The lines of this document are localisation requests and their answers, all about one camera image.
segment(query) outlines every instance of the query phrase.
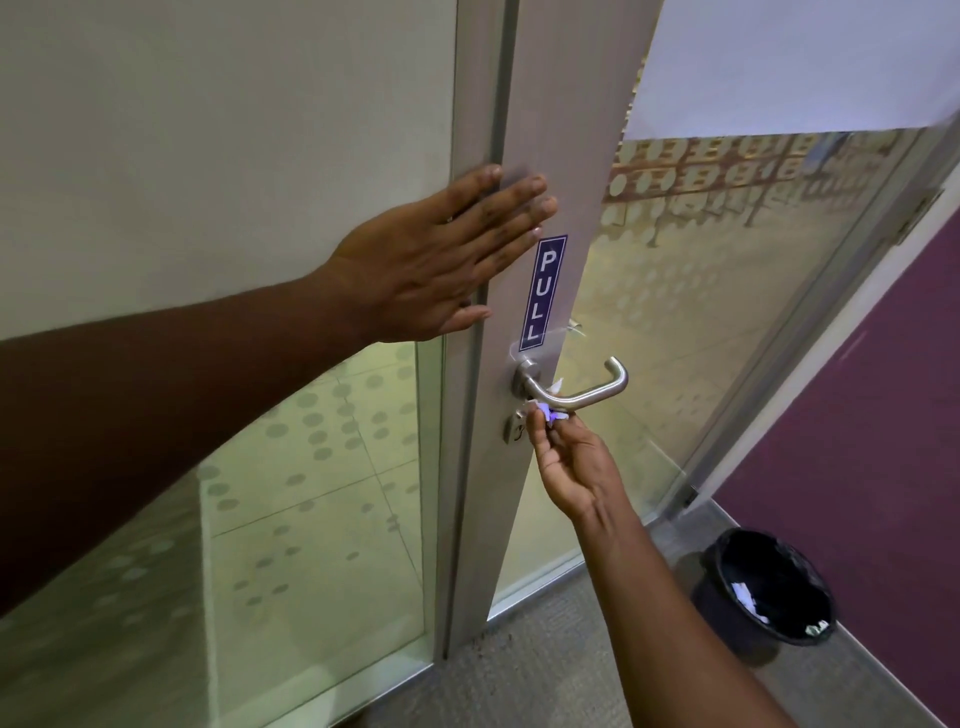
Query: purple wall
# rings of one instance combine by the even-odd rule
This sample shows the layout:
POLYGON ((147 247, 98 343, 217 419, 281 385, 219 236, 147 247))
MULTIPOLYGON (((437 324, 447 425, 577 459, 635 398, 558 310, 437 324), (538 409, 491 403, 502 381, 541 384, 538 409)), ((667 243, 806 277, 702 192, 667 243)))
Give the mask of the purple wall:
POLYGON ((717 500, 803 551, 844 625, 960 727, 960 213, 717 500))

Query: trash can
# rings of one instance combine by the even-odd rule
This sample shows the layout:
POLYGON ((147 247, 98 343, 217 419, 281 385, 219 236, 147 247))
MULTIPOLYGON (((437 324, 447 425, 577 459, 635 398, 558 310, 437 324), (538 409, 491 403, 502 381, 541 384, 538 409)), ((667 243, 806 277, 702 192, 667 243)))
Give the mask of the trash can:
POLYGON ((743 659, 778 643, 818 644, 836 627, 823 577, 796 548, 762 531, 731 528, 701 556, 693 604, 743 659))

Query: wall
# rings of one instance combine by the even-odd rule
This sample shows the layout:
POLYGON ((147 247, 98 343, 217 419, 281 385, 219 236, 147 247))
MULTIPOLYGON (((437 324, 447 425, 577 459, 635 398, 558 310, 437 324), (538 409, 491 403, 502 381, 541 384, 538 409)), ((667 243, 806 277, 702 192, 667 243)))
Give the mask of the wall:
POLYGON ((960 725, 960 213, 717 500, 818 566, 843 623, 960 725))
POLYGON ((289 279, 449 176, 456 4, 18 0, 0 338, 289 279))

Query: gray carpet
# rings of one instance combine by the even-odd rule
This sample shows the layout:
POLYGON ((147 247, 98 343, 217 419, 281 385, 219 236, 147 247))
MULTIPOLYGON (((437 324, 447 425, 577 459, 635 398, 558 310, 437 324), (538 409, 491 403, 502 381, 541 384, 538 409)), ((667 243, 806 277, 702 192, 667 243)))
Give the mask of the gray carpet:
MULTIPOLYGON (((729 525, 710 504, 654 529, 654 540, 685 588, 699 578, 698 552, 729 525)), ((943 725, 843 630, 819 647, 785 647, 756 674, 802 728, 943 725)), ((471 646, 347 725, 629 726, 586 572, 522 605, 471 646)))

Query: person's left arm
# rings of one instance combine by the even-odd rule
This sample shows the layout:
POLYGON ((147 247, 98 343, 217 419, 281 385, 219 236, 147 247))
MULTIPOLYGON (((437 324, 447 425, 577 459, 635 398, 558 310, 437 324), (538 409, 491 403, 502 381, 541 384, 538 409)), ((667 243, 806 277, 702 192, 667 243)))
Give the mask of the person's left arm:
POLYGON ((0 342, 0 616, 257 416, 377 341, 463 305, 556 211, 543 177, 473 172, 351 232, 301 279, 0 342))

